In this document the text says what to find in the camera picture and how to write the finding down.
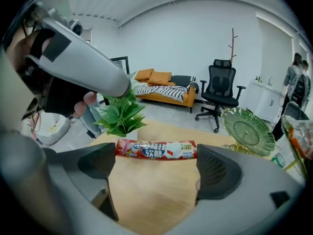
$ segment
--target striped blanket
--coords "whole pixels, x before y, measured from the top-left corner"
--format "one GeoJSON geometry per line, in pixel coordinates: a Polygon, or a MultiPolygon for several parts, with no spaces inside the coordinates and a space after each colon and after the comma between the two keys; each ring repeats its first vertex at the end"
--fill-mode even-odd
{"type": "Polygon", "coordinates": [[[179,102],[183,102],[183,95],[187,92],[186,87],[182,86],[139,86],[135,89],[135,95],[145,95],[151,93],[158,93],[162,96],[169,97],[171,99],[178,100],[179,102]]]}

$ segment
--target black cushion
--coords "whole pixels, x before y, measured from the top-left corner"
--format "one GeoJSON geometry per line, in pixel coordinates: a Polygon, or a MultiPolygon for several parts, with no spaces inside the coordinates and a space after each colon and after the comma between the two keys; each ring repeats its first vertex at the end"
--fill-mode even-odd
{"type": "Polygon", "coordinates": [[[219,96],[209,92],[205,92],[201,95],[205,100],[210,101],[212,103],[216,103],[222,106],[230,106],[237,107],[239,102],[230,96],[219,96]]]}
{"type": "Polygon", "coordinates": [[[216,67],[225,67],[225,68],[230,68],[231,67],[231,61],[230,60],[220,60],[220,59],[215,59],[213,66],[216,67]]]}
{"type": "Polygon", "coordinates": [[[187,87],[191,82],[194,81],[194,77],[191,76],[172,76],[171,81],[176,83],[177,86],[187,87]]]}

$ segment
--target orange cushion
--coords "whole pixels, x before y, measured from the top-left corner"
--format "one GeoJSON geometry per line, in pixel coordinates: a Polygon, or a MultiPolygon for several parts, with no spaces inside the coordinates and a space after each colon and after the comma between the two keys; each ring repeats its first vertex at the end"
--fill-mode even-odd
{"type": "Polygon", "coordinates": [[[139,83],[148,83],[148,79],[145,80],[138,80],[139,83]]]}
{"type": "Polygon", "coordinates": [[[149,79],[154,69],[139,70],[136,74],[135,80],[149,79]]]}
{"type": "MultiPolygon", "coordinates": [[[[169,82],[168,85],[176,85],[176,83],[174,82],[169,82]]],[[[159,86],[159,84],[152,84],[152,83],[148,83],[148,86],[159,86]]]]}
{"type": "Polygon", "coordinates": [[[148,83],[150,84],[159,84],[159,85],[168,85],[171,79],[171,72],[152,72],[148,83]]]}
{"type": "Polygon", "coordinates": [[[148,83],[148,86],[160,86],[159,84],[148,83]]]}

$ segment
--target white cabinet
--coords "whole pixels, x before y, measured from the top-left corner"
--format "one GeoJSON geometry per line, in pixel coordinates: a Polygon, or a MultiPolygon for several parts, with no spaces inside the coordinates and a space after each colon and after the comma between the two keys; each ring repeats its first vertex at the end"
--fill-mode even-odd
{"type": "Polygon", "coordinates": [[[259,118],[275,123],[280,115],[283,98],[284,95],[277,89],[252,81],[248,87],[246,108],[259,118]]]}

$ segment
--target white wall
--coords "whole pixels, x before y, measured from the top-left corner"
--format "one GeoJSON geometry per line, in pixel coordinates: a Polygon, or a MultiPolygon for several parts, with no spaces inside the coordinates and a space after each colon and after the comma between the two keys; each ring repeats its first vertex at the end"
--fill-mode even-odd
{"type": "Polygon", "coordinates": [[[163,6],[120,28],[130,71],[155,68],[173,75],[209,80],[214,59],[229,59],[231,28],[235,39],[234,95],[261,74],[262,42],[255,10],[230,1],[193,0],[163,6]]]}
{"type": "Polygon", "coordinates": [[[271,77],[272,86],[282,90],[288,67],[292,64],[292,38],[290,35],[258,19],[262,32],[262,71],[261,80],[267,84],[271,77]]]}
{"type": "Polygon", "coordinates": [[[302,60],[308,60],[308,52],[300,45],[300,55],[302,60]]]}
{"type": "Polygon", "coordinates": [[[92,42],[108,58],[120,57],[123,48],[116,25],[95,17],[75,16],[83,28],[91,28],[92,42]]]}

